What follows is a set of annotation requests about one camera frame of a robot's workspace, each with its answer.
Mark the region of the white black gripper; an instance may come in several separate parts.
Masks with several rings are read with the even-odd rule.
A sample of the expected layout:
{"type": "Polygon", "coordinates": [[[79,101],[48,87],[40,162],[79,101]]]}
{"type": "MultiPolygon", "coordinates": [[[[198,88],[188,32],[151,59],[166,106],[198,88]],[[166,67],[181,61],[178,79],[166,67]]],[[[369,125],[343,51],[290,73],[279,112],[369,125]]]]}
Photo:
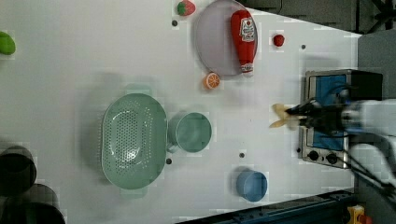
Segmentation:
{"type": "Polygon", "coordinates": [[[289,108],[289,115],[307,115],[299,118],[299,125],[313,128],[321,133],[341,132],[346,128],[342,122],[343,107],[339,105],[315,105],[315,100],[289,108]]]}

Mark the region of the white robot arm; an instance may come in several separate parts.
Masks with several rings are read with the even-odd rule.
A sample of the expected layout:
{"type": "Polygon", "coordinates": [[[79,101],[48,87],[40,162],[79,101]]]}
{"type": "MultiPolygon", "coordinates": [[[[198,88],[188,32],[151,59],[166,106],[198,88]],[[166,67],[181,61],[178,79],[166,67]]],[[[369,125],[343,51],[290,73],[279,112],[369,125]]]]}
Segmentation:
{"type": "Polygon", "coordinates": [[[374,135],[385,140],[395,137],[395,100],[360,100],[346,104],[321,105],[315,99],[286,108],[283,113],[297,117],[299,126],[331,134],[345,132],[374,135]]]}

